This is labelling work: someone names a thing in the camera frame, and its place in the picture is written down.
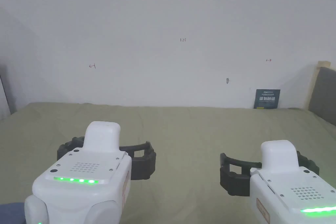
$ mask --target dark fabric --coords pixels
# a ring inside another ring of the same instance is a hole
[[[0,205],[0,223],[1,224],[24,224],[25,204],[11,203]]]
[[[321,68],[317,76],[309,111],[336,126],[336,71]]]

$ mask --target white plastic housing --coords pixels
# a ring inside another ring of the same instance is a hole
[[[44,215],[36,218],[45,212],[41,202],[28,197],[27,224],[119,223],[132,164],[131,157],[119,150],[119,134],[116,123],[92,122],[83,148],[68,152],[34,181],[33,196],[45,204],[48,223]]]
[[[336,189],[316,173],[299,167],[287,140],[262,144],[262,169],[251,169],[250,205],[261,224],[331,224],[336,213],[302,213],[336,206]]]

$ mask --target dark blue sign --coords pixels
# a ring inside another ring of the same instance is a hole
[[[276,109],[279,103],[280,89],[257,89],[254,109]]]

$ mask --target white wall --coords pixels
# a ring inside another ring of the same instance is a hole
[[[336,0],[0,0],[0,25],[12,110],[251,108],[257,88],[303,107],[314,65],[336,62]]]

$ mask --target green led light strip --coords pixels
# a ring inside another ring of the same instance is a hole
[[[92,179],[74,179],[74,178],[63,178],[63,177],[54,177],[55,180],[62,180],[62,181],[71,181],[71,182],[78,182],[78,183],[87,183],[87,184],[97,184],[98,180]]]
[[[325,207],[325,208],[310,208],[300,210],[302,213],[320,213],[320,212],[329,212],[336,210],[336,207]]]

